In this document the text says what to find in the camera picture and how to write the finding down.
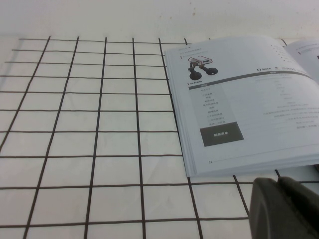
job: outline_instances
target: book page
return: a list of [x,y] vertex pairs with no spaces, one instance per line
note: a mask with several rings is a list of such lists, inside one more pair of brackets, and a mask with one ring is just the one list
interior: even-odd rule
[[319,83],[319,39],[296,41],[285,49]]
[[[187,131],[182,144],[198,173],[226,169],[227,160],[240,167],[286,159],[307,145],[319,152],[318,85],[276,40],[231,37],[166,54],[179,129]],[[194,68],[201,76],[188,70],[196,61],[206,61]]]

